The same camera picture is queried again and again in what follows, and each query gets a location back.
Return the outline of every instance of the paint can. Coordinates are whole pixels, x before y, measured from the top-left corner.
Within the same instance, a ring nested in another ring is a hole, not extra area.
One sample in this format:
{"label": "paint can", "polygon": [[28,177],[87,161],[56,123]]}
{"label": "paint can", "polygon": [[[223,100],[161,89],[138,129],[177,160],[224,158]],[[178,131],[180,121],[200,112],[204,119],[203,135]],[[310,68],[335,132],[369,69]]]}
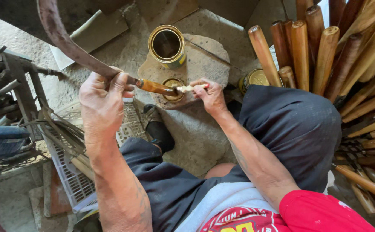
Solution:
{"label": "paint can", "polygon": [[[168,87],[184,86],[183,82],[181,80],[177,79],[177,78],[166,79],[162,82],[162,85],[165,85],[165,86],[168,86]],[[171,103],[180,101],[184,96],[185,96],[185,94],[182,93],[182,92],[179,92],[179,91],[178,91],[178,95],[176,97],[162,95],[162,97],[166,101],[171,102]]]}
{"label": "paint can", "polygon": [[177,69],[185,63],[185,39],[174,26],[161,25],[154,29],[148,45],[150,54],[167,69]]}
{"label": "paint can", "polygon": [[263,69],[254,69],[247,76],[239,79],[238,87],[242,95],[245,95],[250,85],[270,85]]}

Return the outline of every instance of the left hand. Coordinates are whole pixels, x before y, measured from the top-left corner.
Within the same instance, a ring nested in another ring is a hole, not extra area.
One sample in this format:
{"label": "left hand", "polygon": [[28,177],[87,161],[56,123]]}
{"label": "left hand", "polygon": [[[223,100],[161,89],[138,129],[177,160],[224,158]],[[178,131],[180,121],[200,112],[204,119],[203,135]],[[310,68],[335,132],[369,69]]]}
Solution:
{"label": "left hand", "polygon": [[133,85],[127,85],[127,73],[118,71],[110,83],[106,78],[92,72],[78,94],[81,103],[86,145],[115,137],[123,121],[123,99],[134,96]]}

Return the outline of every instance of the paint brush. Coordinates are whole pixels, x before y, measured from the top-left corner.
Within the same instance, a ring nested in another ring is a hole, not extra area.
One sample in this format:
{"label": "paint brush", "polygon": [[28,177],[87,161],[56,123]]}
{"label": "paint brush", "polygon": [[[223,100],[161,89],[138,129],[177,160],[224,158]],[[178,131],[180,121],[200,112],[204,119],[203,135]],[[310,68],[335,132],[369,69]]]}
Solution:
{"label": "paint brush", "polygon": [[[202,88],[206,89],[206,88],[209,88],[209,84],[203,84],[203,85],[200,85]],[[192,91],[193,90],[193,86],[179,86],[179,87],[174,87],[177,91],[179,92],[182,92],[182,93],[185,93],[187,91]]]}

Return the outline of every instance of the hand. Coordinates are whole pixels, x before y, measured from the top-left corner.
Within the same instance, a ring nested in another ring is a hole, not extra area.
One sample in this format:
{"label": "hand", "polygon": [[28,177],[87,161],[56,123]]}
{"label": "hand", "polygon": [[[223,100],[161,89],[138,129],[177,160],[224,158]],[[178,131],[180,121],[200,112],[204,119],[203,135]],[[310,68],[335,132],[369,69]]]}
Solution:
{"label": "hand", "polygon": [[123,121],[123,99],[134,96],[133,85],[127,85],[127,73],[120,73],[110,83],[92,72],[78,94],[81,103],[86,145],[115,137]]}
{"label": "hand", "polygon": [[[209,88],[204,89],[200,85],[209,84]],[[211,116],[215,117],[218,114],[227,111],[225,98],[223,97],[222,87],[213,81],[206,78],[190,82],[190,86],[193,86],[193,96],[195,98],[201,98],[205,105],[205,110]]]}

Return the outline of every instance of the rusty blade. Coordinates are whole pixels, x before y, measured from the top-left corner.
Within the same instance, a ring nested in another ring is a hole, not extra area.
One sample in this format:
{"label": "rusty blade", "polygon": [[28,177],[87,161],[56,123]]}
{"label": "rusty blade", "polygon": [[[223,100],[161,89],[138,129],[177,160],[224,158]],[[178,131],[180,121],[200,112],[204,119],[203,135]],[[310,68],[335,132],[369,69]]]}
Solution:
{"label": "rusty blade", "polygon": [[[79,47],[67,34],[57,8],[57,0],[37,0],[41,23],[51,41],[68,57],[91,71],[111,80],[120,71],[94,58]],[[128,84],[136,85],[137,79],[128,77]]]}

